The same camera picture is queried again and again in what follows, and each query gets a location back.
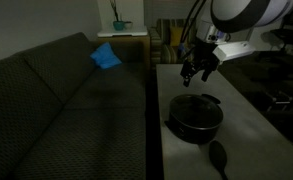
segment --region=pot lid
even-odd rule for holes
[[[222,110],[212,99],[194,94],[172,99],[170,114],[184,125],[198,129],[215,128],[223,120]]]

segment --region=blue pillow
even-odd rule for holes
[[[108,42],[99,46],[90,57],[93,58],[96,65],[100,66],[102,69],[107,69],[122,63],[113,53]]]

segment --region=black spatula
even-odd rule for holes
[[[227,155],[224,147],[218,141],[212,141],[209,145],[209,159],[222,176],[223,180],[227,180],[225,174],[225,166],[227,163]]]

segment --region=black pot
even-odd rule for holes
[[[204,144],[214,139],[223,120],[223,111],[215,97],[185,94],[170,102],[167,127],[180,139]]]

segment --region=sofa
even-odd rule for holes
[[[99,45],[76,33],[0,60],[0,179],[145,179],[142,44],[111,44],[108,69]]]
[[[186,23],[186,19],[162,19],[156,21],[156,26],[149,28],[151,38],[151,75],[156,73],[157,64],[182,63],[177,57],[177,49],[180,40],[180,32]],[[185,41],[186,46],[191,46],[196,41],[196,21],[191,26],[189,35]]]

